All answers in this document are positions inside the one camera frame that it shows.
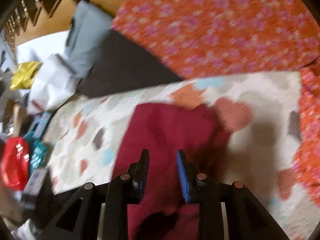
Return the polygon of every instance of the red fabric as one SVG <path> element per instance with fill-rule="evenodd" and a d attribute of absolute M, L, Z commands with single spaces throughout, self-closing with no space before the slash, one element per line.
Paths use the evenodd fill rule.
<path fill-rule="evenodd" d="M 113 172 L 113 177 L 126 172 L 131 163 L 138 161 L 142 149 L 149 150 L 150 164 L 143 201 L 140 205 L 128 205 L 129 240 L 134 240 L 139 230 L 146 231 L 139 232 L 144 236 L 141 239 L 148 239 L 154 233 L 152 227 L 146 229 L 140 225 L 147 217 L 159 212 L 167 216 L 176 214 L 173 228 L 168 229 L 161 239 L 198 238 L 198 205 L 184 204 L 176 153 L 184 149 L 190 162 L 197 163 L 201 171 L 213 174 L 228 137 L 227 132 L 219 130 L 215 117 L 204 105 L 193 110 L 153 103 L 136 107 Z M 164 223 L 157 219 L 153 225 L 158 229 L 164 227 Z"/>

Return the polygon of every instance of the yellow packet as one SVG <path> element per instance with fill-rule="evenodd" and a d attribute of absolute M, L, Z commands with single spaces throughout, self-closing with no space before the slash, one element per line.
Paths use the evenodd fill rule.
<path fill-rule="evenodd" d="M 29 61 L 18 65 L 18 71 L 11 78 L 10 90 L 29 89 L 33 84 L 36 74 L 41 66 L 41 62 Z"/>

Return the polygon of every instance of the metal pin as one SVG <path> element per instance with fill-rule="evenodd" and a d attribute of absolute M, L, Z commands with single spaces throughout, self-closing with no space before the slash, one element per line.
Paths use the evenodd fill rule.
<path fill-rule="evenodd" d="M 83 186 L 84 189 L 89 190 L 93 188 L 93 184 L 91 182 L 88 182 L 86 184 L 84 184 Z"/>
<path fill-rule="evenodd" d="M 204 179 L 207 178 L 207 175 L 205 175 L 204 173 L 198 173 L 198 174 L 197 174 L 197 178 L 198 178 L 199 180 L 204 180 Z"/>
<path fill-rule="evenodd" d="M 127 180 L 127 179 L 130 179 L 130 175 L 128 173 L 124 173 L 120 176 L 120 179 L 122 180 Z"/>
<path fill-rule="evenodd" d="M 243 186 L 244 186 L 244 185 L 243 185 L 243 183 L 242 183 L 241 181 L 236 181 L 236 182 L 235 182 L 235 187 L 236 187 L 236 188 L 243 188 Z"/>

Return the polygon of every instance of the black surface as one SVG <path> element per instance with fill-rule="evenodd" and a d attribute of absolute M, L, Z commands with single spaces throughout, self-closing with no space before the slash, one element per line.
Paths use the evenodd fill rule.
<path fill-rule="evenodd" d="M 78 94 L 94 98 L 182 81 L 148 51 L 114 30 L 100 49 L 102 56 L 78 86 Z"/>

